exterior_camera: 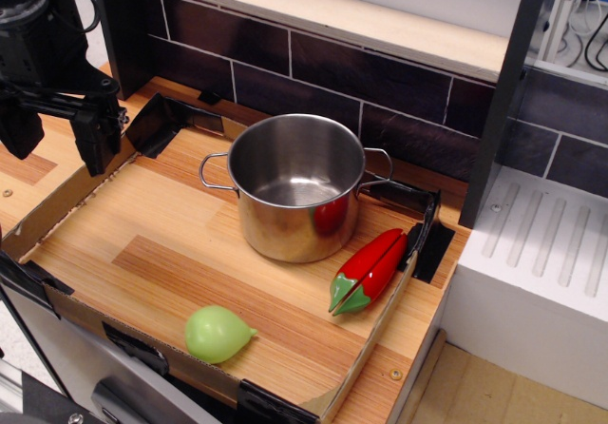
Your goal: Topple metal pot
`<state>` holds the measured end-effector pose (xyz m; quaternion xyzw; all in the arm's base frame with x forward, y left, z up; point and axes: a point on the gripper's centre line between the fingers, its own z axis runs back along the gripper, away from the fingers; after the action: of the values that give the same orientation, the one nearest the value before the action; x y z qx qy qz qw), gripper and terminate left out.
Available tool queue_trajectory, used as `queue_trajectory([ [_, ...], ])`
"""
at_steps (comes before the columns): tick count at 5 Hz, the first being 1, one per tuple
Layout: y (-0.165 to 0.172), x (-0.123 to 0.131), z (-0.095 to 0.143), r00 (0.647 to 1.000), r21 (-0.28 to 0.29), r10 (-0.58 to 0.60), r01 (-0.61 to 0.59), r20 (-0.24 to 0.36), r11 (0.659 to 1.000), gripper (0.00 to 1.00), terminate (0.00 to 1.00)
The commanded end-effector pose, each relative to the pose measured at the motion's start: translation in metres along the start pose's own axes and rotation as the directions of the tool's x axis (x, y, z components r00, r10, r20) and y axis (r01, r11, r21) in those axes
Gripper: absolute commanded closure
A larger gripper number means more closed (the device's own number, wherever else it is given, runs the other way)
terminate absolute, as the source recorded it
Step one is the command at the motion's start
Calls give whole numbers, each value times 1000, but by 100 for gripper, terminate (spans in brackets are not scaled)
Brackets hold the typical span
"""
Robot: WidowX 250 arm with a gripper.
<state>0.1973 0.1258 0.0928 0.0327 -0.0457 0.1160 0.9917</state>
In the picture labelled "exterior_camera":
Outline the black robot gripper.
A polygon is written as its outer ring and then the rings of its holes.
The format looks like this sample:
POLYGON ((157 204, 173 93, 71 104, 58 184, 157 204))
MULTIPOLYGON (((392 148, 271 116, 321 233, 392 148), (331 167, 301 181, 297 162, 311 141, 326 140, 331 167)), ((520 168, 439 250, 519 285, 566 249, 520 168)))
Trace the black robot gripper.
POLYGON ((75 0, 1 0, 1 143, 20 160, 45 137, 43 113, 70 119, 91 177, 121 151, 124 108, 118 83, 86 59, 86 34, 75 0))

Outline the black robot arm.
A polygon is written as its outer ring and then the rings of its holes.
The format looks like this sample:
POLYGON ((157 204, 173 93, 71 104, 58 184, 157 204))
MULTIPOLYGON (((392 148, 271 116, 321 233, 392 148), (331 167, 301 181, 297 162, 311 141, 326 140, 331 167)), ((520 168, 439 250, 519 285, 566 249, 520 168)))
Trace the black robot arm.
POLYGON ((42 115, 70 122, 90 175, 105 173, 121 150, 128 119, 119 84, 86 59, 75 0, 1 0, 1 142, 25 159, 42 141, 42 115))

